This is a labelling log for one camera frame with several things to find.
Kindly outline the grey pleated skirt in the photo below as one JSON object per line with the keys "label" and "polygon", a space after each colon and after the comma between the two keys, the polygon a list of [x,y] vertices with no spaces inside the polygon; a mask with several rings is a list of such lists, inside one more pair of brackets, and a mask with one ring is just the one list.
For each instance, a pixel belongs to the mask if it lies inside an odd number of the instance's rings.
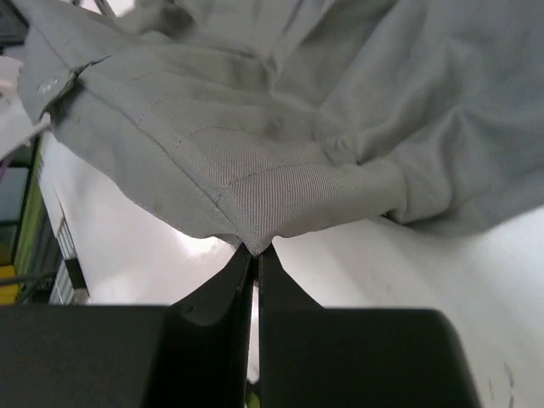
{"label": "grey pleated skirt", "polygon": [[131,201],[261,253],[384,216],[436,235],[543,203],[540,1],[18,1],[33,120]]}

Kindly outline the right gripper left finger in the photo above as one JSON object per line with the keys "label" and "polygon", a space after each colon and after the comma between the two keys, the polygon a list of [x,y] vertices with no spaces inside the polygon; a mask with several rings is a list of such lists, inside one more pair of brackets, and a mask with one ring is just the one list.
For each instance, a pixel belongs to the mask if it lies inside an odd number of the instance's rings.
{"label": "right gripper left finger", "polygon": [[169,306],[1,309],[4,407],[241,407],[252,256]]}

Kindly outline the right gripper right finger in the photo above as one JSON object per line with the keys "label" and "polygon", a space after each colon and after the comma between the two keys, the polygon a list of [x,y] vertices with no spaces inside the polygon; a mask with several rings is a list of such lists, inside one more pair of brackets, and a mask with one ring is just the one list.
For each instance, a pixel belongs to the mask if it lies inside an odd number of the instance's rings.
{"label": "right gripper right finger", "polygon": [[262,406],[479,406],[460,338],[438,310],[323,307],[273,248],[258,278]]}

